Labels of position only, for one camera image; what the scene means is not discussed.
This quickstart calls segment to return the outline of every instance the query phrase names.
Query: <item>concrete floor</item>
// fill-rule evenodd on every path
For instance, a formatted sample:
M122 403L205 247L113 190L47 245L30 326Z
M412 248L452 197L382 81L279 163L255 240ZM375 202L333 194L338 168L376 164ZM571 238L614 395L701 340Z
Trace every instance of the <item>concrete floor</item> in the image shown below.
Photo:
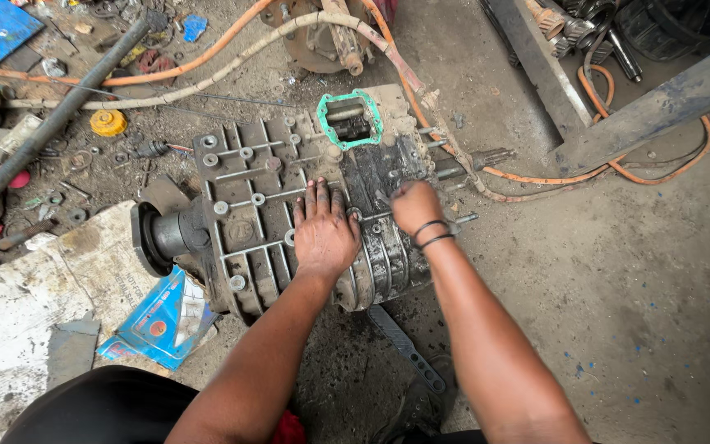
M205 3L197 6L212 14ZM238 0L237 14L247 3ZM518 158L504 170L552 174L544 155L558 136L527 77L508 66L477 2L404 1L399 8L394 37L402 55L423 81L441 90L447 112L467 117L456 133L459 142L473 151L513 148ZM223 29L234 14L215 26ZM217 31L208 31L209 38ZM249 25L229 52L266 31L261 23ZM222 91L276 81L282 74L269 66L281 65L282 51L273 46L254 61L252 78L240 73L237 86L225 84ZM633 86L611 59L615 106L694 61L642 61L646 79ZM578 59L570 62L575 66ZM202 68L189 79L209 74L205 69L212 70ZM357 78L325 78L327 88L310 77L288 94L311 104L321 91L397 81L384 58ZM670 159L701 140L702 128L694 122L633 156L642 159L653 150L657 160ZM504 194L532 190L497 178L488 178L488 186ZM710 153L683 176L655 187L608 176L591 187L524 204L498 204L471 189L457 197L459 214L480 215L459 242L566 389L594 440L710 442ZM385 307L425 356L449 351L433 291ZM231 317L219 327L219 335L174 378L203 387L244 332ZM310 442L366 442L394 415L413 374L364 313L329 307L309 339L293 409ZM470 428L477 424L460 397L444 430Z

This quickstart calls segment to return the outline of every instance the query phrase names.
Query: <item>forearm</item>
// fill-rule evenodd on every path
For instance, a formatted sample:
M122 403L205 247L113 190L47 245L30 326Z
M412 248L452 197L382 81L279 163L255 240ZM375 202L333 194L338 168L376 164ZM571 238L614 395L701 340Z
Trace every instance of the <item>forearm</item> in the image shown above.
M331 278L298 270L185 410L166 442L268 442L333 285Z
M453 239L424 249L457 376L490 442L588 437L552 373Z

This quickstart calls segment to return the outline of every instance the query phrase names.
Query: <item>shoe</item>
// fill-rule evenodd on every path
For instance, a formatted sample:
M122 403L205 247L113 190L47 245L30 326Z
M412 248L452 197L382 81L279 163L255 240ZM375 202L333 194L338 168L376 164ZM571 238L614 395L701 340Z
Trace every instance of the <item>shoe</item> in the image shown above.
M454 360L449 355L437 355L427 362L446 382L446 389L440 394L435 393L421 375L416 375L401 399L399 413L377 431L371 444L390 444L416 431L429 437L440 435L440 425L454 408L459 386L454 374Z

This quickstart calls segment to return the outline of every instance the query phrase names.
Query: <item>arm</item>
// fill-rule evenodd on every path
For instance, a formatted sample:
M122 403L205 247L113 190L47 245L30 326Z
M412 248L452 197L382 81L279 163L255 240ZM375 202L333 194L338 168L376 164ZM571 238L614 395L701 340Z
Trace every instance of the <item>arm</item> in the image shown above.
M356 217L345 216L341 192L334 190L331 199L323 178L309 181L294 219L295 278L185 409L167 444L270 441L314 320L360 250Z
M435 191L407 183L394 196L394 217L410 236L442 220ZM423 229L419 245L447 233ZM563 389L517 323L452 238L424 248L448 323L457 378L489 442L590 442Z

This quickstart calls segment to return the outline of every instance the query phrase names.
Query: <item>hand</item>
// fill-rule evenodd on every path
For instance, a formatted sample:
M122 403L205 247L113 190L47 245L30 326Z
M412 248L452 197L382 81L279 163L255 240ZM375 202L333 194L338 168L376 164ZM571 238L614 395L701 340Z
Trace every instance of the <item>hand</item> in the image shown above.
M344 196L327 190L320 177L315 186L309 180L305 199L298 197L294 208L297 275L310 274L335 282L355 261L360 251L357 215L344 213Z
M437 193L425 180L403 183L390 196L390 208L394 212L396 224L410 236L415 236L427 222L445 220ZM415 242L423 245L427 240L447 232L446 225L433 224L424 228Z

